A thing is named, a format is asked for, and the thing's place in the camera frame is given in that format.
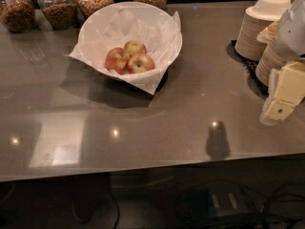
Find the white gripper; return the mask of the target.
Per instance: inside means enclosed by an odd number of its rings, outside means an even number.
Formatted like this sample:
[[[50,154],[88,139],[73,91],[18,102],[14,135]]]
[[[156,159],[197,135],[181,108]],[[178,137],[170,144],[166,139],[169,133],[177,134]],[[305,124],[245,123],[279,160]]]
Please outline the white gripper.
[[[285,120],[305,97],[305,64],[293,62],[269,76],[269,96],[264,102],[259,121],[274,126]]]

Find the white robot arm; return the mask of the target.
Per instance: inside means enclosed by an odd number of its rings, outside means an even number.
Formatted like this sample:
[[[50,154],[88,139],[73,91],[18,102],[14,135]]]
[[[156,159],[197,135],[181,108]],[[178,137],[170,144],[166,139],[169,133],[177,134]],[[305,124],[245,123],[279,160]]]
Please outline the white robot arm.
[[[305,0],[294,0],[281,16],[273,38],[285,65],[272,69],[260,122],[275,125],[288,118],[305,97]]]

